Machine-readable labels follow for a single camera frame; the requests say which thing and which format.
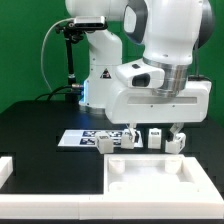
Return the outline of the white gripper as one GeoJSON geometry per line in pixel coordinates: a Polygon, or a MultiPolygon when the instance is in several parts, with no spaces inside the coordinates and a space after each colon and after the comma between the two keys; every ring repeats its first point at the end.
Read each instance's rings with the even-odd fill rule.
{"type": "Polygon", "coordinates": [[[122,83],[112,85],[105,113],[113,124],[129,124],[129,138],[135,141],[136,124],[174,123],[169,140],[174,141],[184,124],[201,122],[208,111],[209,81],[188,81],[176,97],[153,96],[147,88],[128,88],[122,83]]]}

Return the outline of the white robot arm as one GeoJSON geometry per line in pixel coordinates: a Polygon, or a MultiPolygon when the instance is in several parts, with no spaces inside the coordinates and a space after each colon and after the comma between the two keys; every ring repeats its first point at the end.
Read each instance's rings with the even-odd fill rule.
{"type": "Polygon", "coordinates": [[[90,74],[80,105],[114,124],[185,123],[207,115],[211,82],[189,76],[192,52],[209,38],[208,0],[65,0],[74,26],[87,33],[90,74]]]}

